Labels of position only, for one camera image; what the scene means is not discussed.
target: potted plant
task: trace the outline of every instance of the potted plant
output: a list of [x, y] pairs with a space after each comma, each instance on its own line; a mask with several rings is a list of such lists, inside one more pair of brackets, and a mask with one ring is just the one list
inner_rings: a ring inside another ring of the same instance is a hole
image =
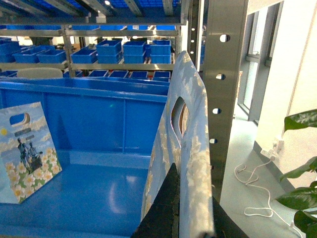
[[[317, 127], [317, 109], [298, 113], [285, 118], [284, 130], [297, 130]], [[309, 159], [304, 165], [294, 169], [280, 178], [299, 178], [305, 172], [317, 173], [317, 156]], [[298, 210], [294, 215], [294, 224], [306, 234], [306, 238], [317, 238], [317, 181], [309, 187], [299, 187], [276, 198], [278, 202], [291, 209]]]

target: white chair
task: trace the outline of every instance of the white chair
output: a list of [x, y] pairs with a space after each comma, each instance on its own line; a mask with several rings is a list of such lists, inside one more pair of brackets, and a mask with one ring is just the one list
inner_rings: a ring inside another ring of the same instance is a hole
[[19, 69], [17, 77], [21, 78], [63, 78], [63, 73], [58, 68], [25, 68]]

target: white power cord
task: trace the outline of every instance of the white power cord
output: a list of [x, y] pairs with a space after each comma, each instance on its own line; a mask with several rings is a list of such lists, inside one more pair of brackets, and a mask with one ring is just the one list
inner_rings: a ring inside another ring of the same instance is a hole
[[[253, 185], [253, 184], [252, 184], [252, 183], [256, 182], [257, 180], [259, 180], [259, 176], [258, 176], [257, 174], [255, 174], [255, 171], [256, 171], [259, 167], [262, 167], [262, 166], [265, 166], [265, 165], [271, 163], [273, 160], [274, 160], [274, 159], [270, 159], [269, 162], [264, 163], [264, 164], [259, 165], [259, 166], [256, 166], [252, 172], [246, 170], [247, 166], [244, 166], [242, 169], [238, 169], [238, 167], [242, 166], [242, 164], [239, 164], [237, 167], [234, 168], [234, 175], [235, 175], [235, 177], [236, 177], [236, 179], [237, 179], [238, 181], [240, 181], [241, 183], [244, 183], [244, 184], [247, 185], [247, 186], [261, 188], [261, 189], [264, 189], [265, 191], [268, 192], [268, 201], [267, 201], [268, 207], [247, 207], [247, 208], [244, 209], [244, 215], [246, 215], [246, 216], [272, 217], [273, 214], [276, 214], [276, 215], [279, 217], [279, 219], [282, 220], [282, 222], [284, 222], [287, 226], [293, 228], [293, 229], [299, 234], [300, 238], [303, 238], [303, 236], [302, 236], [302, 234], [299, 232], [299, 230], [294, 227], [294, 222], [292, 222], [291, 224], [288, 224], [280, 215], [278, 215], [278, 213], [277, 213], [276, 211], [274, 211], [274, 210], [271, 208], [271, 204], [270, 204], [271, 193], [270, 193], [270, 191], [269, 191], [267, 188], [265, 188], [265, 187], [256, 186], [256, 185]], [[242, 181], [241, 179], [238, 178], [238, 173], [240, 173], [240, 172], [242, 172], [242, 171], [251, 173], [251, 175], [250, 175], [250, 177], [248, 178], [248, 180]], [[268, 210], [268, 211], [270, 211], [270, 214], [269, 214], [269, 215], [263, 215], [263, 214], [259, 214], [259, 213], [247, 213], [247, 210], [250, 210], [250, 209], [253, 209], [253, 210]]]

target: gray floor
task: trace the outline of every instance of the gray floor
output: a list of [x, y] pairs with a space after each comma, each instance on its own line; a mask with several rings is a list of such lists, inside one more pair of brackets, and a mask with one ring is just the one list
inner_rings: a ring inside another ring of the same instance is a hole
[[[238, 106], [235, 109], [235, 115], [221, 194], [221, 206], [250, 238], [300, 237], [297, 232], [283, 223], [276, 215], [271, 218], [244, 215], [243, 212], [246, 207], [267, 207], [268, 193], [263, 189], [246, 186], [234, 176], [234, 168], [241, 163], [246, 165], [247, 170], [250, 171], [263, 163], [252, 150], [257, 126], [253, 122], [247, 121], [246, 115]], [[272, 209], [290, 224], [295, 210], [284, 207], [274, 200], [274, 198], [284, 193], [282, 187], [267, 167], [260, 167], [256, 173], [260, 179], [254, 185], [266, 187], [271, 192]], [[250, 174], [247, 173], [239, 174], [242, 180], [247, 180], [249, 176]]]

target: printed bag design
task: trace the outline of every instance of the printed bag design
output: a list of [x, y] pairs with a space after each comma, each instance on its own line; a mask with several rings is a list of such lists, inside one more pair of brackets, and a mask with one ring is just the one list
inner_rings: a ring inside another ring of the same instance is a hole
[[41, 103], [0, 110], [0, 203], [21, 203], [61, 172]]

